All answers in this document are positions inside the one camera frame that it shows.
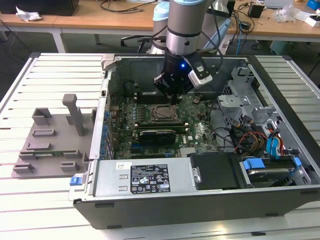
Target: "connector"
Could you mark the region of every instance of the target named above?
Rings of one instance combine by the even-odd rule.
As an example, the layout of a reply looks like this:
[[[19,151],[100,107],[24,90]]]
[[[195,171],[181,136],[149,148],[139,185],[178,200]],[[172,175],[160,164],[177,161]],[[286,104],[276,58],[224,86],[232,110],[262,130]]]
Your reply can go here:
[[[268,129],[274,130],[274,127],[272,126],[271,123],[267,123],[267,124],[266,124],[266,127],[267,127]]]
[[[253,123],[254,123],[254,121],[252,120],[252,118],[249,117],[248,115],[244,115],[244,116],[243,116],[243,121],[244,121],[245,123],[247,123],[247,124],[253,124]]]
[[[233,119],[230,119],[230,123],[232,126],[234,126],[236,128],[239,128],[241,126],[241,124],[238,121],[233,120]]]

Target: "gray bracket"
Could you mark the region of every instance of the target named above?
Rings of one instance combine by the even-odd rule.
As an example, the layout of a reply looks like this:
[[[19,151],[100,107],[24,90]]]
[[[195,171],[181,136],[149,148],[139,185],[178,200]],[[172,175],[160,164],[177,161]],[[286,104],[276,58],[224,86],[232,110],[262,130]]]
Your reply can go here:
[[[75,94],[65,94],[62,102],[70,115],[34,110],[34,124],[13,167],[13,178],[71,177],[88,170],[95,111],[82,114]]]

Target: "white sticker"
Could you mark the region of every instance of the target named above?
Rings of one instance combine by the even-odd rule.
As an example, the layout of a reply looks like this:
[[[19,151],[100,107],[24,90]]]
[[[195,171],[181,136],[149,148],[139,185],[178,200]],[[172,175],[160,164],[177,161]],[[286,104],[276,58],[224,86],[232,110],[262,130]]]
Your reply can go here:
[[[35,156],[35,157],[53,157],[53,154],[51,154],[51,153],[36,153],[33,156]]]
[[[132,165],[132,162],[117,162],[115,164],[115,169],[116,170],[126,170],[126,169],[130,169]]]

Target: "black plastic cover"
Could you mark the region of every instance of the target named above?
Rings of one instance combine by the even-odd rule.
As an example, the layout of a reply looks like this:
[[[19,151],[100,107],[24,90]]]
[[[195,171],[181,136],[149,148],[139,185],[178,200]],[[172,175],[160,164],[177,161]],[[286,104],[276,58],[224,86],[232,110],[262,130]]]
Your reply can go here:
[[[201,182],[197,190],[247,188],[239,161],[234,153],[201,152],[190,154],[191,165],[197,168]]]

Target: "robotic arm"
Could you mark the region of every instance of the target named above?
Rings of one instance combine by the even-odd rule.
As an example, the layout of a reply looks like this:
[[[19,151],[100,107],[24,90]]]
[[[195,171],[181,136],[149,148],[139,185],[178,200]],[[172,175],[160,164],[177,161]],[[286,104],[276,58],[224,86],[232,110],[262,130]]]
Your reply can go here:
[[[176,104],[181,94],[213,80],[197,54],[205,13],[212,0],[172,0],[167,24],[164,67],[154,85]]]

